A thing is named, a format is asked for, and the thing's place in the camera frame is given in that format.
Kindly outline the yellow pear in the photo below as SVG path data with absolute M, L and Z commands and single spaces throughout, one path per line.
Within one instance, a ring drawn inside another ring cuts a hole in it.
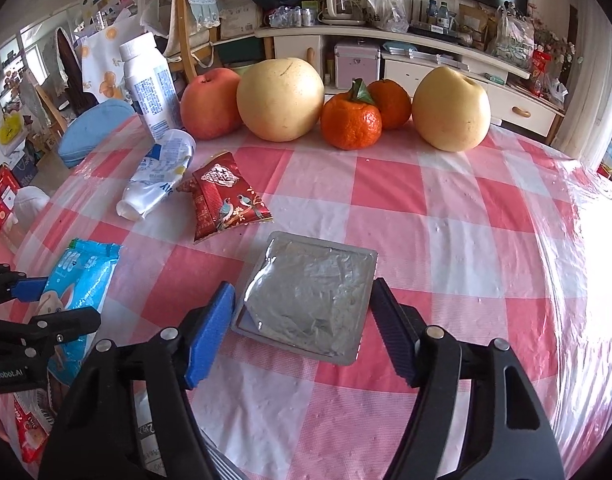
M 490 128 L 488 94 L 474 79 L 440 66 L 417 86 L 412 119 L 417 133 L 437 150 L 470 151 L 481 144 Z
M 236 90 L 243 124 L 257 138 L 269 142 L 304 136 L 318 122 L 323 103 L 323 81 L 301 58 L 257 63 L 241 76 Z

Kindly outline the white cushioned stool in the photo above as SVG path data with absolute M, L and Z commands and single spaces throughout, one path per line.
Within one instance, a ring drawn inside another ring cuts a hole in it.
M 29 185 L 21 188 L 15 196 L 13 212 L 24 231 L 28 231 L 48 205 L 50 197 L 41 188 Z

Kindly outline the pink storage box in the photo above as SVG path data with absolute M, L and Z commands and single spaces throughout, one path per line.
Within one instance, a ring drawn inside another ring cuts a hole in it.
M 353 79 L 364 84 L 379 80 L 381 73 L 381 47 L 359 41 L 340 41 L 334 46 L 335 87 L 349 90 Z

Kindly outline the red patterned snack packet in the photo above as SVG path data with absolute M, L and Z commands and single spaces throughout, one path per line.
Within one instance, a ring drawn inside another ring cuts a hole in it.
M 269 208 L 243 177 L 231 152 L 214 156 L 183 179 L 177 191 L 191 194 L 195 243 L 238 226 L 272 219 Z

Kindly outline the orange tangerine behind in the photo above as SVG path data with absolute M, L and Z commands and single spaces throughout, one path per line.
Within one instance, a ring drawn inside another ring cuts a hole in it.
M 412 102 L 407 90 L 390 79 L 371 82 L 368 92 L 382 118 L 382 128 L 393 130 L 402 127 L 411 117 Z

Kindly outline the white plastic milk bottle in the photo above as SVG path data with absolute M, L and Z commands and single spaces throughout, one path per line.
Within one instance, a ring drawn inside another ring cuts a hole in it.
M 166 58 L 157 50 L 152 32 L 120 46 L 124 83 L 131 105 L 155 141 L 181 128 L 180 104 Z

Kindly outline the red white checkered tablecloth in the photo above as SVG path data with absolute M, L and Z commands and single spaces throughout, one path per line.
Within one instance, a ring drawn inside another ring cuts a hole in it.
M 243 288 L 270 233 L 374 250 L 396 298 L 455 338 L 500 337 L 525 368 L 576 472 L 612 423 L 612 182 L 580 162 L 493 129 L 466 153 L 411 129 L 335 150 L 312 132 L 288 144 L 247 131 L 199 144 L 195 165 L 231 153 L 272 220 L 195 242 L 191 197 L 139 222 L 115 207 L 151 139 L 138 119 L 109 136 L 56 191 L 15 265 L 49 272 L 74 238 L 120 245 L 101 337 L 151 338 Z M 378 479 L 417 395 L 396 375 L 373 321 L 356 362 L 308 360 L 225 337 L 190 396 L 199 426 L 252 479 Z

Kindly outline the crushed white blue tube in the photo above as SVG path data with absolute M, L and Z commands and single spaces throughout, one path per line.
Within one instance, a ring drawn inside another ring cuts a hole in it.
M 189 133 L 167 130 L 142 157 L 116 204 L 116 214 L 133 222 L 146 218 L 182 180 L 195 148 Z

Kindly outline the light blue wipes packet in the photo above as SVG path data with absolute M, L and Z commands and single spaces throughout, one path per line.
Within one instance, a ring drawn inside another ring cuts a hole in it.
M 101 313 L 122 246 L 73 238 L 48 277 L 38 301 L 40 315 L 91 307 Z M 70 386 L 93 341 L 79 336 L 56 347 L 48 370 L 62 385 Z

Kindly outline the wooden chair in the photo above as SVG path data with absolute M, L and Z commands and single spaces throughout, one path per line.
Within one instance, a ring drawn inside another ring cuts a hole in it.
M 199 67 L 214 63 L 220 16 L 219 0 L 171 0 L 169 35 L 165 58 L 173 72 L 181 73 L 188 84 Z

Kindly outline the yellow pear left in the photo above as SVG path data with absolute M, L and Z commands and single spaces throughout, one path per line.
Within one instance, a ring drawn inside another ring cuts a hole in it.
M 318 122 L 323 103 L 323 81 L 301 58 L 257 63 L 241 76 L 236 90 L 243 124 L 257 138 L 269 142 L 304 136 Z

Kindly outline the orange tangerine with leaf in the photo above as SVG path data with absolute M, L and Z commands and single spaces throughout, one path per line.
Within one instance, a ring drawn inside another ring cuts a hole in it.
M 323 105 L 320 130 L 328 144 L 344 151 L 369 148 L 379 140 L 382 116 L 361 78 Z

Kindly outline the red foil wrapper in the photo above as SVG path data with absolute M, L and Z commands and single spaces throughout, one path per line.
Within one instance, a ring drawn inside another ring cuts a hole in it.
M 13 405 L 22 462 L 38 462 L 54 424 L 48 393 L 42 389 L 17 392 Z

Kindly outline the blue cushioned stool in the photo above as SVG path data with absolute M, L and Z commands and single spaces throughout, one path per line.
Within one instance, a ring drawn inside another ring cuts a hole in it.
M 108 99 L 86 110 L 66 128 L 58 155 L 68 169 L 79 165 L 110 133 L 135 116 L 125 101 Z

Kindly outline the silver foil pouch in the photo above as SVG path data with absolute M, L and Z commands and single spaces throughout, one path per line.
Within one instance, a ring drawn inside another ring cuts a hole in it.
M 274 231 L 237 300 L 232 329 L 304 358 L 353 364 L 377 252 Z

